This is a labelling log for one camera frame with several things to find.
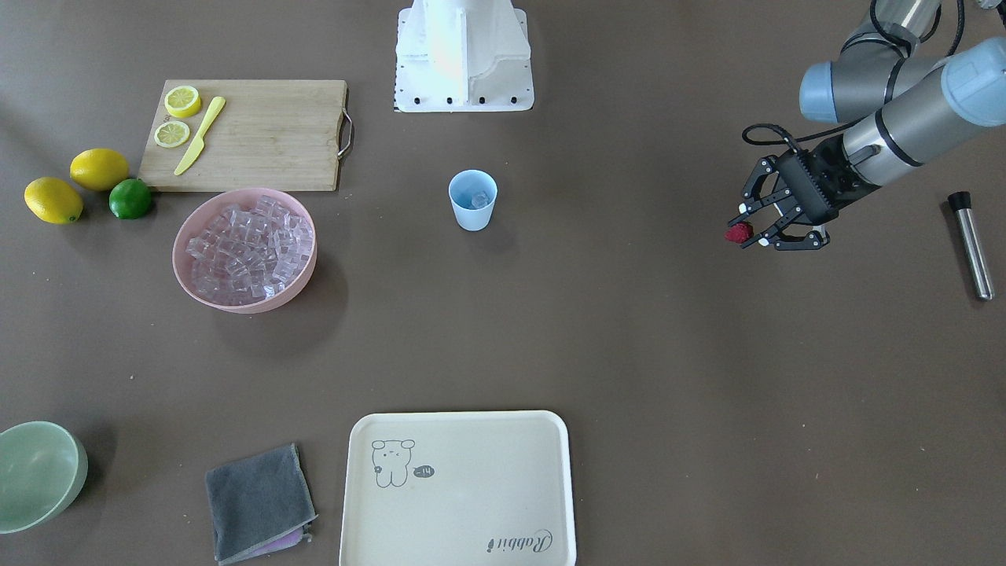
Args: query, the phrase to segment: pink bowl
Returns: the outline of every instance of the pink bowl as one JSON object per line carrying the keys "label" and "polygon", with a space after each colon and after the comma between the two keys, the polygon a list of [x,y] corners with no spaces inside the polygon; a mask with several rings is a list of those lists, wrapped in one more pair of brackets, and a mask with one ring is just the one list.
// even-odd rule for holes
{"label": "pink bowl", "polygon": [[[311,230],[315,231],[314,243],[311,247],[311,258],[308,259],[307,266],[305,266],[304,270],[294,277],[286,290],[259,303],[228,307],[207,302],[195,294],[195,290],[192,289],[192,280],[189,279],[189,273],[192,272],[192,261],[195,260],[195,257],[190,255],[188,251],[185,250],[185,247],[188,245],[188,240],[201,233],[203,228],[206,227],[206,224],[209,223],[209,220],[211,220],[216,214],[219,214],[220,210],[227,204],[239,204],[242,207],[250,208],[255,206],[259,197],[263,195],[276,198],[280,204],[283,204],[289,208],[290,211],[295,212],[304,218],[308,222],[308,225],[311,226]],[[284,305],[290,303],[290,300],[296,298],[297,294],[300,294],[301,290],[307,286],[308,278],[311,278],[311,273],[314,271],[314,265],[317,259],[318,234],[315,230],[314,219],[311,218],[311,214],[308,212],[308,209],[293,196],[287,194],[286,192],[272,188],[240,188],[237,190],[229,190],[227,192],[221,192],[220,194],[217,194],[216,196],[203,202],[198,208],[189,214],[189,217],[185,218],[184,222],[182,222],[182,227],[178,230],[178,235],[175,236],[175,244],[171,250],[171,266],[175,269],[175,278],[178,279],[178,285],[182,287],[182,290],[185,290],[185,293],[188,294],[190,298],[204,306],[218,309],[226,313],[237,313],[241,315],[266,313],[267,311],[273,311],[274,309],[283,307]]]}

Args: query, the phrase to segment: red object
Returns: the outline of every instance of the red object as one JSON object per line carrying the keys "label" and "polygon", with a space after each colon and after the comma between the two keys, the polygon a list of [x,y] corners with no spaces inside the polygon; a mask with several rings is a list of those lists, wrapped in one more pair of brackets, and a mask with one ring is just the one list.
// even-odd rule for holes
{"label": "red object", "polygon": [[729,241],[733,241],[734,243],[743,243],[753,234],[754,228],[751,227],[751,224],[743,221],[731,225],[730,228],[726,230],[726,233],[723,234],[723,237]]}

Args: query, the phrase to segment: white tray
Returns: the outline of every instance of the white tray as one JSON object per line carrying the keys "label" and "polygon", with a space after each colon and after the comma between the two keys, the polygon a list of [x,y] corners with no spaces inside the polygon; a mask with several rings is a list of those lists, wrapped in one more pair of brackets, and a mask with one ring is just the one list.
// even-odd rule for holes
{"label": "white tray", "polygon": [[374,414],[349,435],[340,566],[572,566],[569,442],[548,411]]}

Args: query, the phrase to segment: gray towel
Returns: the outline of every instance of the gray towel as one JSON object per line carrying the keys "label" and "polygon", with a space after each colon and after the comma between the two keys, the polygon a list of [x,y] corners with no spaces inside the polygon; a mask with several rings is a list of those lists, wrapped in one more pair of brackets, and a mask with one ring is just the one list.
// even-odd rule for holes
{"label": "gray towel", "polygon": [[293,444],[207,471],[206,494],[220,566],[296,545],[318,517]]}

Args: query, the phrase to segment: bowl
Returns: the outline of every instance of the bowl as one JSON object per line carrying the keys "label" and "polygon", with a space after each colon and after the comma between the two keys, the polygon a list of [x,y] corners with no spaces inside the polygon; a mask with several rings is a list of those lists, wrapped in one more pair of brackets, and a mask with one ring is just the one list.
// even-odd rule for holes
{"label": "bowl", "polygon": [[[265,299],[254,304],[244,306],[223,306],[216,305],[200,298],[195,293],[191,279],[192,276],[190,274],[192,272],[192,262],[195,260],[195,257],[185,250],[189,239],[200,234],[210,220],[219,214],[220,210],[227,204],[239,204],[244,208],[250,208],[255,206],[260,196],[271,196],[275,198],[277,202],[289,208],[291,212],[300,215],[304,221],[307,221],[308,225],[311,226],[311,230],[315,233],[315,237],[314,242],[311,245],[311,254],[307,265],[300,271],[300,273],[297,274],[297,276],[294,277],[293,280],[290,281],[290,285],[284,291],[273,296],[272,298]],[[203,202],[198,208],[189,214],[189,217],[186,218],[184,222],[182,222],[182,226],[178,230],[178,235],[175,236],[175,244],[171,251],[171,265],[175,269],[175,277],[178,278],[178,285],[182,287],[182,290],[184,290],[190,298],[206,307],[218,309],[225,313],[236,313],[241,315],[266,313],[267,311],[273,311],[274,309],[283,307],[284,305],[290,303],[290,300],[296,298],[297,295],[304,290],[304,287],[307,286],[308,279],[311,278],[311,273],[314,272],[315,262],[317,259],[318,233],[315,230],[314,219],[311,218],[311,214],[308,212],[308,209],[293,196],[283,192],[282,190],[272,188],[239,188],[236,190],[222,192]]]}
{"label": "bowl", "polygon": [[33,421],[0,433],[0,535],[62,513],[87,477],[88,454],[63,427]]}

